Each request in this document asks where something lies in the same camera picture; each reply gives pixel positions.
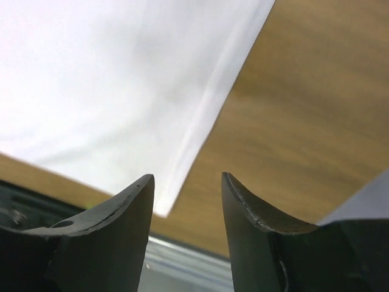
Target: white fabric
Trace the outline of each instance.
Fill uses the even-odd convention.
[[[0,151],[167,216],[273,1],[2,1]]]

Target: wooden surface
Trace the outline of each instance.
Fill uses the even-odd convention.
[[[167,219],[228,255],[221,172],[315,222],[389,167],[389,1],[278,0]],[[86,206],[103,193],[0,157],[0,178]]]

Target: white object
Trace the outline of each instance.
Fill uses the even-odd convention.
[[[0,3],[0,151],[167,216],[274,0]]]

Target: wooden table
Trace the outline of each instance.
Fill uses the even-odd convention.
[[[228,255],[221,172],[319,220],[389,166],[389,1],[277,0],[167,219]],[[0,157],[0,178],[80,206],[107,195]]]

